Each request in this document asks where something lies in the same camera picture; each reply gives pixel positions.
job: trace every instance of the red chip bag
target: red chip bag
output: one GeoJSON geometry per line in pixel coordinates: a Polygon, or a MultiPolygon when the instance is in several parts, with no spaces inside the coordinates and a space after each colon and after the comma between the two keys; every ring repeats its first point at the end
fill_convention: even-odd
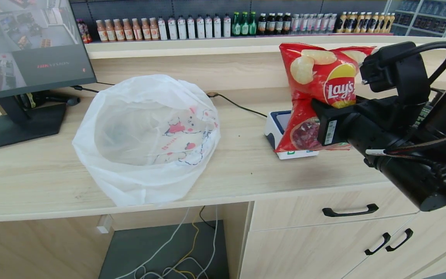
{"type": "Polygon", "coordinates": [[[350,46],[327,51],[306,44],[280,45],[292,91],[292,116],[275,152],[350,148],[347,143],[322,146],[317,141],[320,123],[311,100],[336,108],[355,104],[354,77],[359,72],[358,64],[374,48],[350,46]]]}

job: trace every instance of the white plastic bag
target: white plastic bag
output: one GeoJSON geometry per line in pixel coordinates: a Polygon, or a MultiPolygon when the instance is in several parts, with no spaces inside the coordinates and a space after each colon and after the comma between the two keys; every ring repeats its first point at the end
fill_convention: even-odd
{"type": "Polygon", "coordinates": [[[73,146],[119,207],[182,198],[220,139],[218,112],[195,84],[156,74],[99,92],[73,146]]]}

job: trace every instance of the robotic arm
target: robotic arm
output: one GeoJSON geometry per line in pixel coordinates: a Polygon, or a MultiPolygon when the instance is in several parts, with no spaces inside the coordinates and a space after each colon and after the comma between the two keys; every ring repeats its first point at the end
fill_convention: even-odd
{"type": "Polygon", "coordinates": [[[360,66],[373,92],[396,88],[398,96],[357,97],[354,106],[333,108],[313,100],[320,119],[317,139],[347,142],[420,210],[446,205],[446,92],[430,85],[446,69],[446,59],[428,78],[421,52],[446,49],[446,42],[384,46],[360,66]],[[437,96],[429,102],[430,90],[437,96]]]}

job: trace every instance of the monitor screen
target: monitor screen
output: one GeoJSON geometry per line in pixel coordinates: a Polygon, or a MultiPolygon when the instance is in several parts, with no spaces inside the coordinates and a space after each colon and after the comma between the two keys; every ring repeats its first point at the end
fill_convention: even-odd
{"type": "Polygon", "coordinates": [[[0,98],[95,81],[68,0],[0,0],[0,98]]]}

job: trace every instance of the monitor stand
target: monitor stand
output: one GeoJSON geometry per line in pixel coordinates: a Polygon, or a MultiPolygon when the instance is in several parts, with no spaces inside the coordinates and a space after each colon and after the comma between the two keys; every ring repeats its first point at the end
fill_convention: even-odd
{"type": "Polygon", "coordinates": [[[58,134],[66,104],[24,110],[15,97],[0,98],[7,113],[0,116],[0,147],[58,134]]]}

